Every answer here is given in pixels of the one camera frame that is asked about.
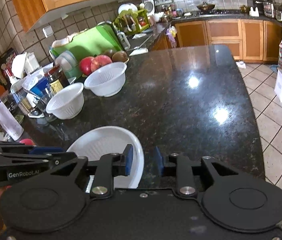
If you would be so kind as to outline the white bowl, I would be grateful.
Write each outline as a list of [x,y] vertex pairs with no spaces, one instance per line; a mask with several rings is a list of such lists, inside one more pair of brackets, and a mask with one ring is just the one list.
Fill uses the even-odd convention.
[[131,172],[127,177],[114,178],[114,187],[136,189],[144,170],[144,152],[139,139],[129,130],[118,126],[93,129],[74,141],[67,151],[95,161],[108,153],[123,153],[128,144],[133,146]]
[[60,120],[76,117],[84,106],[84,84],[74,83],[57,92],[48,102],[46,112]]
[[126,69],[127,64],[123,62],[107,64],[85,79],[84,89],[91,90],[100,97],[114,96],[121,91],[125,84]]

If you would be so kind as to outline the wok on stove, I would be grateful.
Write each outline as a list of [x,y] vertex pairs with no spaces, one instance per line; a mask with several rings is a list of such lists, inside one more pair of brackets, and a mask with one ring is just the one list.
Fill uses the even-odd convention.
[[197,8],[198,8],[200,11],[207,12],[207,11],[213,10],[213,9],[215,8],[215,4],[203,2],[203,3],[201,3],[201,4],[198,4],[198,5],[197,5]]

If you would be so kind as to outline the red apple right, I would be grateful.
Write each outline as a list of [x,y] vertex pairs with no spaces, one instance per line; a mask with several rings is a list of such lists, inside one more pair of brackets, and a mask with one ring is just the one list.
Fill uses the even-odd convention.
[[96,56],[94,59],[91,61],[90,69],[91,72],[95,72],[99,68],[112,63],[112,60],[109,56],[107,55],[99,55]]

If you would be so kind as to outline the red apple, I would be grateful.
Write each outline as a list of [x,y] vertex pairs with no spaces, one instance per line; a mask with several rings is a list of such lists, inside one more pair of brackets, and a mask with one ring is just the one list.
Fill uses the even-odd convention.
[[109,56],[107,55],[99,55],[96,56],[94,59],[91,61],[90,69],[91,72],[95,72],[99,68],[112,63],[112,60]]
[[88,56],[88,57],[85,57],[84,59],[82,59],[79,63],[79,68],[80,68],[81,72],[86,76],[89,76],[92,73],[91,63],[92,63],[93,59],[94,59],[94,57]]

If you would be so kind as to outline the green dish rack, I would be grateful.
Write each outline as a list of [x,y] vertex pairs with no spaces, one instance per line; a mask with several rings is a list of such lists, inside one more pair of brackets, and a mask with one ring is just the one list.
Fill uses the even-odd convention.
[[140,34],[149,29],[150,24],[145,9],[133,11],[123,10],[114,20],[114,25],[126,35]]

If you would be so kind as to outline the red apple left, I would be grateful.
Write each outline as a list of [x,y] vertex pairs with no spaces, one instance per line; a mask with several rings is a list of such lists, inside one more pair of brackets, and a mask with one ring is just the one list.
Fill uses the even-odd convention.
[[88,57],[85,57],[84,59],[82,59],[79,63],[79,68],[80,68],[81,72],[86,76],[89,76],[92,73],[91,63],[92,63],[93,59],[94,59],[94,57],[88,56]]

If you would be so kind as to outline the kiwi fruit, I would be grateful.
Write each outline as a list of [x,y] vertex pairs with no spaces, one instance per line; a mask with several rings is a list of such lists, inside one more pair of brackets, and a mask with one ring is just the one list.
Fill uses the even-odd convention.
[[129,59],[125,51],[118,51],[113,54],[112,62],[126,62]]

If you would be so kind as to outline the clear jar yellow label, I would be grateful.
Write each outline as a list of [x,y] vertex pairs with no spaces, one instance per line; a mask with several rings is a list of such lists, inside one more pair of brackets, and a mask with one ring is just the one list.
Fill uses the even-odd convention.
[[14,83],[11,86],[11,93],[23,114],[28,115],[34,110],[34,108],[27,98],[27,92],[22,87],[23,83],[24,79],[18,80],[16,83]]

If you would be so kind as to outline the white plastic tray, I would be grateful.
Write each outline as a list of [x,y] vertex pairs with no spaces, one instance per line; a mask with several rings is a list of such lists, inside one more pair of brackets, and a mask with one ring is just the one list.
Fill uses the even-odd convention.
[[44,118],[44,113],[36,107],[30,113],[28,113],[28,117],[34,119],[40,119],[40,118]]

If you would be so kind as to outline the purple water bottle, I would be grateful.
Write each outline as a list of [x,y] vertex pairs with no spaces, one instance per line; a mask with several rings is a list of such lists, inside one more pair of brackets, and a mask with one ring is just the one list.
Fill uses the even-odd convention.
[[10,113],[10,111],[7,109],[5,104],[1,101],[1,98],[0,98],[0,125],[14,141],[17,141],[24,132],[23,127]]

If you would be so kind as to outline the green cutting board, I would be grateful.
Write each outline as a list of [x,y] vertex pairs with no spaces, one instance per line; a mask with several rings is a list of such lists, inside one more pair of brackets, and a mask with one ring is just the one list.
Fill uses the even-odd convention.
[[126,50],[115,27],[108,22],[102,22],[91,29],[55,40],[50,46],[49,53],[56,59],[63,52],[70,51],[80,61],[84,57],[100,55],[110,49]]

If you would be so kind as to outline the magenta plastic plate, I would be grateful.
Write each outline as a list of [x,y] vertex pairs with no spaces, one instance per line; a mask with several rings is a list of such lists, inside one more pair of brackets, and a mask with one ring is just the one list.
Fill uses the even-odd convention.
[[34,141],[29,139],[29,138],[25,138],[25,139],[20,140],[20,143],[28,145],[28,146],[35,146]]

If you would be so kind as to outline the clear glass cup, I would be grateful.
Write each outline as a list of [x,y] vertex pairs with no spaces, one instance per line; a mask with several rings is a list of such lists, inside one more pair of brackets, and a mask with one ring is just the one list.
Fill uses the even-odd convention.
[[37,107],[44,113],[44,117],[48,122],[52,122],[56,119],[56,117],[53,114],[49,114],[47,113],[47,105],[48,102],[52,99],[52,97],[54,96],[54,93],[50,87],[48,94],[46,94],[43,97],[39,97],[39,100],[37,102]]

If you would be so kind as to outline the dark sauce jar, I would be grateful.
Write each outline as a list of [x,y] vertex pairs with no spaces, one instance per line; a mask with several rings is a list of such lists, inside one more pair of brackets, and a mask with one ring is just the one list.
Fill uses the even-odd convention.
[[54,94],[69,86],[69,81],[59,64],[48,70],[45,73],[45,77],[48,79]]

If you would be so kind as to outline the snack bag on wall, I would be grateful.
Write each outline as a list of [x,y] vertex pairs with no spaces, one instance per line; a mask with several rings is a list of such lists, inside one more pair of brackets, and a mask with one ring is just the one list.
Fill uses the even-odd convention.
[[9,48],[0,56],[0,72],[6,80],[10,80],[10,77],[13,76],[12,62],[16,56],[17,52],[14,48]]

